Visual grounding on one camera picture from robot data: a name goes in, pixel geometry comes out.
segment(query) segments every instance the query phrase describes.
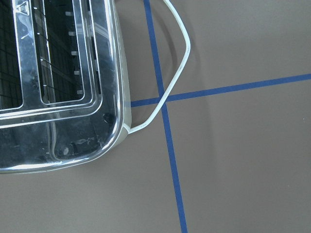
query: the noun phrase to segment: white power cord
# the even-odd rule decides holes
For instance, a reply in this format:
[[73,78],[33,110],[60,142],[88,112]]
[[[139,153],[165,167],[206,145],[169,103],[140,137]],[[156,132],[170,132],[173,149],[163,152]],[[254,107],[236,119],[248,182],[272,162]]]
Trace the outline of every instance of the white power cord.
[[183,71],[183,69],[184,69],[184,67],[185,67],[185,65],[187,63],[187,60],[189,58],[189,54],[190,54],[190,50],[191,50],[191,43],[190,43],[190,38],[189,38],[188,32],[186,30],[186,27],[185,27],[183,21],[181,20],[178,12],[176,11],[174,6],[170,2],[170,0],[163,0],[163,1],[165,2],[165,4],[167,5],[169,10],[172,12],[173,16],[175,17],[175,19],[176,19],[176,21],[177,21],[177,23],[178,23],[178,25],[180,27],[180,30],[181,30],[184,38],[185,38],[185,41],[186,41],[186,52],[185,52],[184,58],[181,61],[181,64],[180,64],[177,72],[175,73],[175,75],[174,75],[170,85],[168,86],[168,88],[164,92],[160,102],[158,103],[158,105],[156,106],[154,111],[151,113],[150,117],[144,123],[131,128],[130,131],[129,131],[129,134],[135,133],[135,132],[137,132],[139,130],[144,129],[145,127],[147,127],[154,120],[154,118],[156,117],[156,115],[159,113],[159,111],[161,110],[162,106],[164,105],[164,103],[165,103],[166,99],[168,98],[169,94],[171,93],[173,87],[175,86],[175,84],[176,84],[179,76],[181,75],[181,72]]

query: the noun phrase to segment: blue line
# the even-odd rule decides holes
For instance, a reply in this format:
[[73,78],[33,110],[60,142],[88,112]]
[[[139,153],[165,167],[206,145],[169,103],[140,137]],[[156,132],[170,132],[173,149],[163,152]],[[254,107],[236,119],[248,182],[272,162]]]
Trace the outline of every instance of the blue line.
[[[152,13],[151,13],[151,7],[150,7],[149,0],[144,0],[144,6],[145,6],[145,12],[146,12],[150,43],[151,43],[151,50],[152,50],[154,66],[155,66],[156,82],[158,86],[159,96],[162,96],[164,94],[164,85],[163,85],[163,79],[162,79],[159,54],[158,54],[157,44],[156,44],[155,28],[154,28],[154,23],[152,19]],[[176,158],[175,158],[175,152],[174,152],[174,146],[173,146],[173,138],[172,138],[172,132],[171,132],[171,127],[170,127],[169,114],[167,111],[166,104],[164,104],[162,107],[162,117],[163,117],[164,129],[165,129],[167,148],[168,148],[169,158],[170,158],[170,165],[171,165],[171,171],[172,171],[172,177],[173,177],[173,185],[174,185],[174,190],[175,190],[175,197],[176,197],[176,203],[177,203],[177,209],[178,209],[178,215],[179,215],[180,228],[181,228],[182,233],[187,233],[188,230],[187,230],[187,224],[186,224],[186,217],[185,217],[184,205],[182,201],[181,189],[180,189],[180,184],[179,184],[179,177],[178,177],[178,170],[177,170],[177,165],[176,165]]]
[[[311,80],[311,74],[304,74],[304,75],[298,75],[298,76],[292,76],[292,77],[286,77],[286,78],[280,78],[280,79],[272,79],[272,80],[265,80],[265,81],[259,81],[254,83],[245,83],[245,84],[239,84],[239,85],[233,85],[233,86],[225,86],[225,87],[219,87],[209,90],[202,90],[202,91],[194,91],[194,92],[188,92],[183,94],[177,94],[177,95],[171,95],[167,98],[167,102],[170,101],[177,101],[177,100],[186,100],[186,99],[192,99],[197,97],[203,97],[203,96],[211,96],[211,95],[218,95],[228,92],[235,92],[235,91],[242,91],[242,90],[248,90],[248,89],[254,89],[254,88],[260,88],[260,87],[266,87],[266,86],[273,86],[273,85],[280,85],[285,83],[294,83],[294,82],[300,82],[300,81],[306,81]],[[150,105],[150,104],[156,104],[159,103],[160,98],[152,98],[147,100],[137,100],[132,102],[132,107],[139,107],[144,105]]]

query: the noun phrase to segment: gray floor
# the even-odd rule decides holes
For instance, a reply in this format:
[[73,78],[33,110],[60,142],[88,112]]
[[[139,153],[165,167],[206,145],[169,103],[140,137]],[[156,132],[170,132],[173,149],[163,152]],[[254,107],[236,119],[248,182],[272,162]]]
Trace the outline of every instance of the gray floor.
[[[172,2],[192,40],[172,94],[193,93],[92,163],[0,176],[0,232],[311,232],[310,2]],[[157,98],[143,1],[116,3],[132,100]],[[151,8],[167,86],[184,43],[162,1]]]

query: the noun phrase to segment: appliance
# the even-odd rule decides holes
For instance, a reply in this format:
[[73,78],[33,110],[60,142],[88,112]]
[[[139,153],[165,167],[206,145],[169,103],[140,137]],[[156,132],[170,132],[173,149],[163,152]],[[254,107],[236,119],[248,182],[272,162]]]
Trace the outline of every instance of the appliance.
[[0,173],[92,161],[146,127],[131,129],[122,35],[114,0],[0,0]]

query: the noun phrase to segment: shiny metal surface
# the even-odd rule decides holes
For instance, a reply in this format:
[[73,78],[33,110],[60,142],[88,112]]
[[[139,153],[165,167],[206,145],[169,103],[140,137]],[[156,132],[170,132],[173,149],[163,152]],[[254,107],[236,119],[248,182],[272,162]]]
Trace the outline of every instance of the shiny metal surface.
[[[111,149],[120,134],[126,137],[131,125],[113,0],[73,0],[73,12],[63,12],[74,17],[76,31],[68,34],[76,36],[78,51],[72,56],[78,56],[80,64],[73,75],[81,77],[83,90],[77,92],[81,98],[57,102],[49,37],[57,32],[44,23],[50,20],[45,7],[58,2],[12,1],[23,103],[0,110],[0,172],[36,172],[94,160]],[[44,75],[42,68],[48,71]],[[46,78],[52,87],[48,92]]]

